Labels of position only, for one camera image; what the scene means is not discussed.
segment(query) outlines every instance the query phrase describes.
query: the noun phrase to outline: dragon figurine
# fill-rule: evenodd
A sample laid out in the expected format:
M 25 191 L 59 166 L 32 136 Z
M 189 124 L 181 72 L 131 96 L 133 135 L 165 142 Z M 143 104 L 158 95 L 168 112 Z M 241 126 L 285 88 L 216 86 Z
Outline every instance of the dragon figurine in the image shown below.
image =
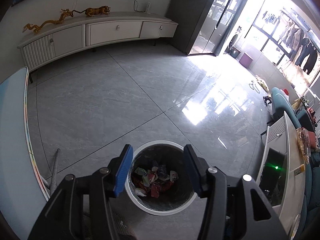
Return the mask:
M 22 29 L 22 32 L 25 32 L 27 29 L 28 30 L 33 30 L 33 32 L 35 33 L 35 34 L 37 34 L 41 29 L 42 29 L 42 27 L 44 26 L 44 25 L 46 25 L 47 23 L 53 23 L 53 24 L 61 24 L 61 23 L 63 23 L 64 22 L 64 19 L 66 18 L 66 17 L 73 17 L 73 11 L 70 11 L 69 9 L 61 9 L 62 10 L 62 12 L 61 12 L 61 16 L 60 16 L 60 18 L 59 18 L 59 20 L 58 21 L 55 21 L 55 20 L 47 20 L 47 21 L 45 21 L 44 23 L 42 23 L 40 26 L 38 26 L 38 25 L 33 25 L 33 24 L 30 24 L 30 23 L 28 23 L 26 26 L 24 26 L 23 27 L 23 29 Z
M 87 15 L 88 17 L 93 17 L 98 14 L 108 15 L 110 13 L 110 7 L 109 6 L 101 6 L 99 8 L 87 8 L 82 12 L 73 10 L 73 12 L 77 12 L 77 13 L 85 12 L 84 14 Z

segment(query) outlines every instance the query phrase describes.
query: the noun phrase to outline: pink storage box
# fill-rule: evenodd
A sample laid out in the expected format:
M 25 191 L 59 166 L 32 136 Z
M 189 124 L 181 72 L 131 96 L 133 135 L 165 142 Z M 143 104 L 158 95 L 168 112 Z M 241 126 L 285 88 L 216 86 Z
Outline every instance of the pink storage box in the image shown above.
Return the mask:
M 252 61 L 253 61 L 253 58 L 251 58 L 248 54 L 244 53 L 241 59 L 239 60 L 239 63 L 245 68 L 249 68 L 249 65 Z

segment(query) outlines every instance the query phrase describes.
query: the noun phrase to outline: white rim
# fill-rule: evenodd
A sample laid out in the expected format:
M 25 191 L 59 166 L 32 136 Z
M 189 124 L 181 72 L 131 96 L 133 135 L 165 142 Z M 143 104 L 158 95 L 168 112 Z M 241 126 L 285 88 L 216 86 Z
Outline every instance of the white rim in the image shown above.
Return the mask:
M 153 145 L 159 145 L 159 144 L 164 144 L 164 145 L 171 145 L 171 146 L 174 146 L 176 148 L 178 148 L 179 150 L 182 150 L 183 151 L 183 147 L 177 143 L 174 143 L 174 142 L 170 142 L 170 141 L 152 141 L 152 142 L 148 142 L 148 143 L 145 143 L 144 145 L 140 146 L 138 149 L 136 149 L 133 153 L 133 158 L 136 157 L 136 155 L 141 152 L 142 150 L 144 150 L 145 148 L 148 148 L 150 146 L 153 146 Z M 152 209 L 149 209 L 147 207 L 145 207 L 144 205 L 142 205 L 135 197 L 134 195 L 132 194 L 131 192 L 131 189 L 130 189 L 130 186 L 129 186 L 129 181 L 128 181 L 128 176 L 127 176 L 127 179 L 125 181 L 125 190 L 127 191 L 127 194 L 128 196 L 130 197 L 130 199 L 132 200 L 132 202 L 138 207 L 140 208 L 141 210 L 151 214 L 151 215 L 156 215 L 156 216 L 168 216 L 168 215 L 173 215 L 173 214 L 176 214 L 182 210 L 184 210 L 185 208 L 187 208 L 193 201 L 194 199 L 196 198 L 196 193 L 194 193 L 192 195 L 192 197 L 190 197 L 187 202 L 185 202 L 182 206 L 176 208 L 176 209 L 173 209 L 173 210 L 170 210 L 170 211 L 156 211 L 156 210 L 152 210 Z

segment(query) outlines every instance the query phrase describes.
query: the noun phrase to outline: metal leg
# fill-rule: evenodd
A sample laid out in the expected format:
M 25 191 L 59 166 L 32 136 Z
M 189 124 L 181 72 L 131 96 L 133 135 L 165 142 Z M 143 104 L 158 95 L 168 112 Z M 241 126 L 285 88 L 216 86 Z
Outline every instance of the metal leg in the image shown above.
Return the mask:
M 262 134 L 260 134 L 261 139 L 262 139 L 262 135 L 264 135 L 266 133 L 267 133 L 267 130 L 265 130 Z
M 50 189 L 50 185 L 49 185 L 49 183 L 44 179 L 44 177 L 42 177 L 42 176 L 40 175 L 40 178 L 41 178 L 43 184 L 45 185 L 45 187 L 46 187 L 47 189 Z
M 58 148 L 56 151 L 56 156 L 53 164 L 53 171 L 52 171 L 52 177 L 51 177 L 51 183 L 50 183 L 50 196 L 52 196 L 53 192 L 57 188 L 56 176 L 57 176 L 59 155 L 60 155 L 60 149 Z

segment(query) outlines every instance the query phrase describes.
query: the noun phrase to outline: metal screw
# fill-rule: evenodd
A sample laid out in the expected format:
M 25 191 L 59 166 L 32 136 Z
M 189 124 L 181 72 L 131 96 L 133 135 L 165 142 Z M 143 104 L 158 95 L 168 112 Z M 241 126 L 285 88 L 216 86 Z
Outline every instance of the metal screw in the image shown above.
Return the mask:
M 245 180 L 245 181 L 251 181 L 252 180 L 252 177 L 249 175 L 249 174 L 244 174 L 242 176 L 242 178 Z
M 73 176 L 72 174 L 68 174 L 67 176 L 65 176 L 64 178 L 68 181 L 73 180 L 75 176 Z
M 211 173 L 211 174 L 216 174 L 218 172 L 217 168 L 215 167 L 210 167 L 208 168 L 208 171 Z
M 100 173 L 102 173 L 102 174 L 108 174 L 110 170 L 109 170 L 107 167 L 103 167 L 103 168 L 101 168 L 99 171 L 100 171 Z

